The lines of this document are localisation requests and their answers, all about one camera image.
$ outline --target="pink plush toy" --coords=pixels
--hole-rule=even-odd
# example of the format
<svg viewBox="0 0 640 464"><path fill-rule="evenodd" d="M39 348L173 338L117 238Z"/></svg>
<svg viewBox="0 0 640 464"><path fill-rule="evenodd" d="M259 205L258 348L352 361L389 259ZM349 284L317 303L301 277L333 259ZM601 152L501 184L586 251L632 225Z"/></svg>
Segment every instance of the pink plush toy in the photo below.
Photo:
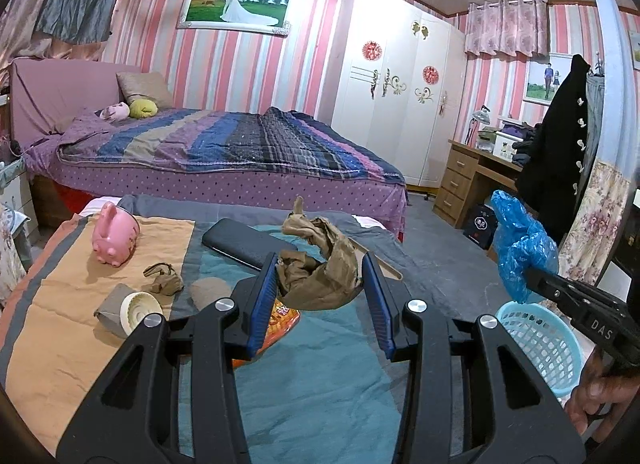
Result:
<svg viewBox="0 0 640 464"><path fill-rule="evenodd" d="M117 123L117 121L124 121L129 116L129 107L126 102L119 102L118 104L112 104L107 106L100 112L100 118L104 121L110 121L110 123Z"/></svg>
<svg viewBox="0 0 640 464"><path fill-rule="evenodd" d="M91 243L100 263L119 267L136 248L140 234L138 221L113 202L106 202L100 210Z"/></svg>

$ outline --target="blue gripper pad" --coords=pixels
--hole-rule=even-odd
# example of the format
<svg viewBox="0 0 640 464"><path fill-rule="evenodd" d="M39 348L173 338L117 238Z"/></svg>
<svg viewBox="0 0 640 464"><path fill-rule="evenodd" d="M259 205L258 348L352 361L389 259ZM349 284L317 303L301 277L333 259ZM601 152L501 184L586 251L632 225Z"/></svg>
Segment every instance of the blue gripper pad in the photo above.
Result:
<svg viewBox="0 0 640 464"><path fill-rule="evenodd" d="M362 286L369 304L369 312L376 332L378 346L385 352L388 360L393 358L396 352L396 344L393 335L392 313L386 304L386 281L378 265L378 261L371 253L362 258Z"/></svg>
<svg viewBox="0 0 640 464"><path fill-rule="evenodd" d="M257 289L254 309L251 312L249 339L246 345L247 354L253 358L264 343L267 334L273 303L278 294L278 274L276 263L278 257L273 255L269 263L265 263L260 275L254 283Z"/></svg>

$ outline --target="man in purple shirt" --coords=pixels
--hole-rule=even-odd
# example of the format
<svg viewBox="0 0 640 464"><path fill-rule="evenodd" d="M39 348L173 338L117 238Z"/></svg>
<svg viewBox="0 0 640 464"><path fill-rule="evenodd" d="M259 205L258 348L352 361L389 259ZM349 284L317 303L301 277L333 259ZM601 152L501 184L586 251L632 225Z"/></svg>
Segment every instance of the man in purple shirt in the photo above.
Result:
<svg viewBox="0 0 640 464"><path fill-rule="evenodd" d="M551 63L546 64L545 68L545 99L549 98L549 91L551 90L551 82L554 80L554 70L551 68Z"/></svg>

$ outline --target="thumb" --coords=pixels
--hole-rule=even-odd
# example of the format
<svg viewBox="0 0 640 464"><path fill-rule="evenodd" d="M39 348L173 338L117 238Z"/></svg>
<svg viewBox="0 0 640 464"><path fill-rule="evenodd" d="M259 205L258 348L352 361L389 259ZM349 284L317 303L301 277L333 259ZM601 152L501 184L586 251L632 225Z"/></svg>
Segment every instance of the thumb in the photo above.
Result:
<svg viewBox="0 0 640 464"><path fill-rule="evenodd" d="M631 400L638 392L638 378L614 376L594 380L587 388L587 396L601 404Z"/></svg>

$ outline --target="green grass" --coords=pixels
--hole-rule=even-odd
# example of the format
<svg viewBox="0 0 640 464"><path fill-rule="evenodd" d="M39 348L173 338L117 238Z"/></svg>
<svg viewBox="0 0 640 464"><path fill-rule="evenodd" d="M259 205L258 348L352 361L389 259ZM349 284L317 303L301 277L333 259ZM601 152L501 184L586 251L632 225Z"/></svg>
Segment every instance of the green grass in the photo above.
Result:
<svg viewBox="0 0 640 464"><path fill-rule="evenodd" d="M554 94L556 93L556 88L557 88L556 86L551 86L551 90L549 90L548 100L551 100L554 98ZM527 94L525 97L538 98L541 100L545 100L545 94L546 94L546 90L544 86L541 86L540 84L529 83L529 85L527 86Z"/></svg>
<svg viewBox="0 0 640 464"><path fill-rule="evenodd" d="M277 18L278 23L274 27L282 27L284 15L287 11L286 5L274 5L258 3L257 1L243 1L240 3L247 11L253 14L271 16ZM225 7L222 2L215 2L214 5L203 5L200 2L191 2L187 12L187 21L213 21L216 23L226 23L220 19L222 9Z"/></svg>

